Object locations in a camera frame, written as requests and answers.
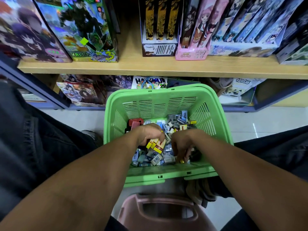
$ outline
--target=wooden shelf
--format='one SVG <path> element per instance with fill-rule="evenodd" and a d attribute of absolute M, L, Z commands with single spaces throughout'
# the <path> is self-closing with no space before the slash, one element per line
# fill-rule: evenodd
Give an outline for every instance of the wooden shelf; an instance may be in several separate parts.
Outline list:
<path fill-rule="evenodd" d="M 279 65 L 274 55 L 268 58 L 208 56 L 204 61 L 142 57 L 139 19 L 122 22 L 121 31 L 118 63 L 21 61 L 18 68 L 25 73 L 308 79 L 308 66 Z"/>

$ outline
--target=green plastic basket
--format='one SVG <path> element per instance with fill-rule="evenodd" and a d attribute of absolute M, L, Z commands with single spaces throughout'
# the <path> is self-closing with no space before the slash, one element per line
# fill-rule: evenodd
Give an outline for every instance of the green plastic basket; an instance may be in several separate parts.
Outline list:
<path fill-rule="evenodd" d="M 106 105 L 104 143 L 124 134 L 127 121 L 132 118 L 167 120 L 169 114 L 188 110 L 188 118 L 196 120 L 196 127 L 214 138 L 233 144 L 224 111 L 214 90 L 204 84 L 150 90 L 118 90 L 110 95 Z M 186 180 L 216 176 L 214 168 L 202 157 L 191 164 L 130 168 L 125 187 L 151 185 L 165 179 L 184 177 Z"/>

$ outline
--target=floor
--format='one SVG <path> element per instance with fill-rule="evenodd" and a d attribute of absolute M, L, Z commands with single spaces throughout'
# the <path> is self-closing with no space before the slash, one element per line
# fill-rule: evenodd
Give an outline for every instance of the floor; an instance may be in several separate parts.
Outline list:
<path fill-rule="evenodd" d="M 103 111 L 68 111 L 44 110 L 54 117 L 79 131 L 92 130 L 103 134 Z M 234 142 L 260 138 L 308 125 L 306 108 L 268 107 L 256 113 L 226 113 Z M 168 179 L 164 184 L 124 188 L 112 215 L 117 217 L 125 198 L 133 193 L 168 193 L 182 195 L 184 189 L 182 179 Z M 220 230 L 239 210 L 241 206 L 233 198 L 219 197 L 216 202 L 208 204 L 204 209 L 206 215 Z"/>

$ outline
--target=green sticker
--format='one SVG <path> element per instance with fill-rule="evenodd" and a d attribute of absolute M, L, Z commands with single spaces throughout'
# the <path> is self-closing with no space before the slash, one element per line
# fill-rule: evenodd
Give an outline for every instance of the green sticker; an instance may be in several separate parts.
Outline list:
<path fill-rule="evenodd" d="M 80 41 L 80 43 L 82 43 L 83 45 L 86 45 L 87 42 L 89 42 L 89 41 L 88 41 L 86 38 L 83 38 L 83 39 Z"/>

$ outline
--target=pink stool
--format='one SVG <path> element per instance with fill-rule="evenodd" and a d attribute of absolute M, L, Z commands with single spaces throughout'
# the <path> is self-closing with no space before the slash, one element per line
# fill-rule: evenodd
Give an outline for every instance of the pink stool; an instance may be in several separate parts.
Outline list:
<path fill-rule="evenodd" d="M 177 208 L 173 211 L 163 213 L 181 213 L 180 207 L 186 207 L 192 211 L 188 218 L 162 218 L 151 216 L 144 210 L 144 205 L 164 205 Z M 145 196 L 133 194 L 122 204 L 118 221 L 129 231 L 163 231 L 163 230 L 185 230 L 185 231 L 217 231 L 200 207 L 187 198 L 168 195 Z"/>

